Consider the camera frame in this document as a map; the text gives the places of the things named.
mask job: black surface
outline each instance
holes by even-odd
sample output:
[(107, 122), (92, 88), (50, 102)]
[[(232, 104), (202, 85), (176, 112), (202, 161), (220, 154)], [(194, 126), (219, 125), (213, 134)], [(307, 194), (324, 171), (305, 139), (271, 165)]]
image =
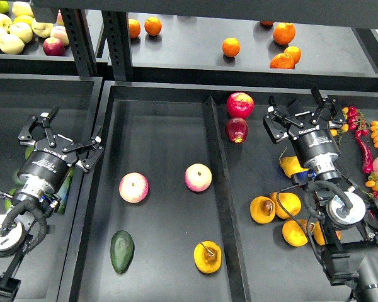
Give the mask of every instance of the black surface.
[[(144, 30), (145, 20), (155, 16), (163, 24), (157, 37)], [(230, 71), (269, 72), (271, 59), (286, 46), (273, 41), (277, 26), (266, 28), (259, 21), (227, 20), (200, 17), (129, 13), (141, 25), (140, 36), (131, 42), (133, 66), (217, 69)], [(373, 74), (364, 51), (351, 28), (295, 24), (296, 35), (289, 46), (301, 49), (296, 73)], [(230, 59), (222, 53), (222, 42), (237, 38), (240, 53)]]
[[(17, 137), (28, 116), (60, 106), (52, 123), (54, 134), (86, 140), (93, 127), (100, 83), (98, 78), (0, 75), (0, 190), (14, 187), (13, 173), (25, 162), (26, 147), (18, 144)], [(33, 134), (41, 135), (38, 130)], [(76, 169), (66, 213), (48, 219), (54, 232), (24, 258), (16, 274), (21, 279), (16, 301), (57, 301), (82, 176)], [(4, 213), (0, 199), (0, 214)], [(0, 259), (0, 274), (10, 262), (11, 258)]]
[[(234, 91), (248, 91), (256, 102), (253, 114), (247, 119), (248, 138), (240, 145), (228, 142), (223, 130), (228, 119), (224, 103)], [(342, 105), (354, 104), (361, 108), (369, 121), (378, 120), (378, 94), (321, 92), (338, 96)], [(130, 301), (227, 301), (229, 287), (224, 266), (216, 276), (204, 279), (192, 259), (198, 241), (220, 236), (212, 187), (205, 194), (195, 195), (196, 199), (205, 198), (198, 204), (182, 179), (192, 160), (207, 160), (198, 102), (210, 95), (217, 103), (233, 215), (238, 218), (239, 243), (244, 252), (252, 301), (344, 301), (348, 297), (349, 288), (329, 285), (310, 246), (293, 248), (284, 242), (283, 221), (275, 218), (270, 224), (257, 225), (249, 215), (252, 199), (290, 185), (278, 165), (280, 154), (290, 143), (273, 145), (261, 122), (271, 93), (279, 106), (296, 96), (304, 106), (314, 104), (310, 92), (300, 89), (145, 83), (127, 86), (116, 83), (112, 87), (109, 100), (115, 104), (110, 139), (93, 210), (80, 301), (124, 298)], [(106, 90), (103, 97), (108, 97)], [(365, 141), (369, 144), (372, 140), (367, 137)], [(364, 184), (367, 176), (361, 173), (361, 153), (352, 133), (343, 137), (340, 149), (338, 168)], [(377, 149), (372, 151), (378, 156)], [(293, 154), (289, 149), (285, 155)], [(144, 204), (127, 204), (118, 195), (120, 179), (133, 171), (144, 173), (150, 182), (149, 197)], [(122, 276), (113, 272), (108, 258), (110, 238), (119, 229), (130, 232), (136, 244), (133, 262)], [(343, 240), (355, 240), (356, 232), (343, 232)], [(165, 257), (166, 252), (175, 249), (178, 249), (175, 257), (171, 254)], [(211, 291), (212, 296), (204, 296)]]
[(140, 13), (178, 14), (182, 16), (205, 16), (244, 20), (292, 20), (292, 22), (319, 25), (378, 28), (378, 1), (375, 4), (353, 0), (307, 0), (297, 1), (188, 1), (140, 0), (123, 2), (35, 0), (36, 6), (103, 11), (136, 11)]

